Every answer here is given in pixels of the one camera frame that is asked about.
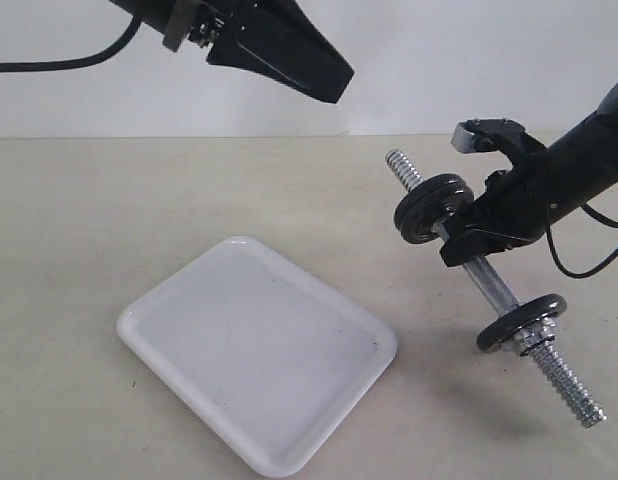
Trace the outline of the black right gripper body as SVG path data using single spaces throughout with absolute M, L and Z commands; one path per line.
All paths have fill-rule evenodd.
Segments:
M 496 170 L 485 191 L 459 212 L 481 212 L 509 238 L 506 250 L 528 246 L 559 220 L 559 169 L 548 149 L 512 160 L 509 170 Z

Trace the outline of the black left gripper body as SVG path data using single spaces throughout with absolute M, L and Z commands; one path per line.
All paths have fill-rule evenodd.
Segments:
M 248 10 L 248 1 L 165 1 L 166 24 L 162 45 L 177 52 L 190 41 L 201 48 L 217 43 L 225 50 L 237 50 L 237 31 Z

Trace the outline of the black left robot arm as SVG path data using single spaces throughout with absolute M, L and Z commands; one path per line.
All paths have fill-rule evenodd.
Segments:
M 172 52 L 188 41 L 210 65 L 273 80 L 336 104 L 355 75 L 296 1 L 116 1 L 162 36 Z

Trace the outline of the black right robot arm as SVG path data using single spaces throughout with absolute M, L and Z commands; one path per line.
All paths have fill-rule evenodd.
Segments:
M 484 193 L 444 222 L 440 255 L 448 267 L 531 245 L 618 183 L 618 82 L 549 146 L 504 118 L 460 122 L 451 143 L 461 154 L 500 152 L 511 167 L 489 175 Z

